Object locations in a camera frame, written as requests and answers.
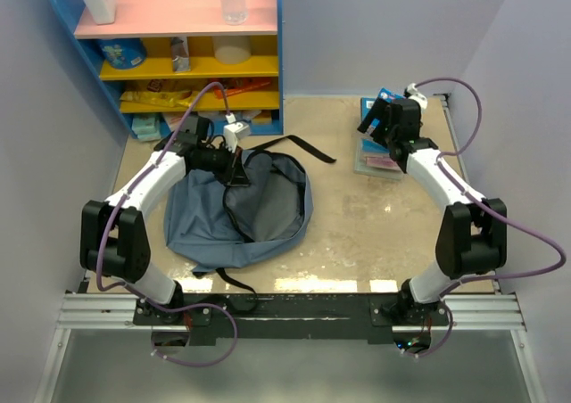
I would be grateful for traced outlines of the blue grey backpack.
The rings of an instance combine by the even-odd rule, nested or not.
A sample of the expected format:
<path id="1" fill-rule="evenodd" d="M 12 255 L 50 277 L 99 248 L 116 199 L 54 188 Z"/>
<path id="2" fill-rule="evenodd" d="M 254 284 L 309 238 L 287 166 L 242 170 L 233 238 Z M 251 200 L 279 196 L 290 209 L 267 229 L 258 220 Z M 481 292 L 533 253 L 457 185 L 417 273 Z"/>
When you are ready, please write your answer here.
<path id="1" fill-rule="evenodd" d="M 195 263 L 195 276 L 215 272 L 250 291 L 228 269 L 273 259 L 304 239 L 313 213 L 310 179 L 295 157 L 272 152 L 275 144 L 271 140 L 242 153 L 247 187 L 228 187 L 211 172 L 193 170 L 171 189 L 165 243 Z"/>

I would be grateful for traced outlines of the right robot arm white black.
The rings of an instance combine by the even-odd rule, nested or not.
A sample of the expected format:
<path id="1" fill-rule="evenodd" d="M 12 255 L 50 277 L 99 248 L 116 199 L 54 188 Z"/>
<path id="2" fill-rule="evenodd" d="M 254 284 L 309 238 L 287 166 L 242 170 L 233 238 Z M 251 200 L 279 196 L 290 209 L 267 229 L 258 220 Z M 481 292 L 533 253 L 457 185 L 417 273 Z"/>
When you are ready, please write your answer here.
<path id="1" fill-rule="evenodd" d="M 422 185 L 443 213 L 434 262 L 402 284 L 393 304 L 380 309 L 395 324 L 418 325 L 437 310 L 450 285 L 488 274 L 507 260 L 505 203 L 469 193 L 468 185 L 443 161 L 438 146 L 420 134 L 425 105 L 413 97 L 380 95 L 358 127 L 389 152 L 403 173 Z"/>

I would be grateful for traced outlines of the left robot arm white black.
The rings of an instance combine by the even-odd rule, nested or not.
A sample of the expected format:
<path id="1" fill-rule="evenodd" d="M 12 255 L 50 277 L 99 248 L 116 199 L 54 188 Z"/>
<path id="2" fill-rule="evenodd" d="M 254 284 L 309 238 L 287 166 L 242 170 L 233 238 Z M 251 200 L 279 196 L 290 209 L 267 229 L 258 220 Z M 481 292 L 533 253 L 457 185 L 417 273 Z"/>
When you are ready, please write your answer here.
<path id="1" fill-rule="evenodd" d="M 137 295 L 144 312 L 165 325 L 185 314 L 182 287 L 153 264 L 146 219 L 170 189 L 193 170 L 211 172 L 225 184 L 248 181 L 242 166 L 241 139 L 250 127 L 226 116 L 222 141 L 212 146 L 213 124 L 202 117 L 183 118 L 154 146 L 147 163 L 118 192 L 104 201 L 89 201 L 81 213 L 80 264 L 95 274 L 101 292 L 122 286 Z"/>

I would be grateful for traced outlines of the blue illustrated book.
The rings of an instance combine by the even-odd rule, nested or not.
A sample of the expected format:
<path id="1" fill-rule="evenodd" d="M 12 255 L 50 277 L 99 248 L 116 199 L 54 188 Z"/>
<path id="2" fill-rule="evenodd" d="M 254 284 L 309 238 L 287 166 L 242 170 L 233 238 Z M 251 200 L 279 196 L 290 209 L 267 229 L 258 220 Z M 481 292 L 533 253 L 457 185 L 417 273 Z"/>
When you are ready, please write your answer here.
<path id="1" fill-rule="evenodd" d="M 380 123 L 385 107 L 392 101 L 403 98 L 403 95 L 396 94 L 384 87 L 380 89 L 375 98 L 362 97 L 360 99 L 358 131 L 362 134 L 371 134 Z"/>

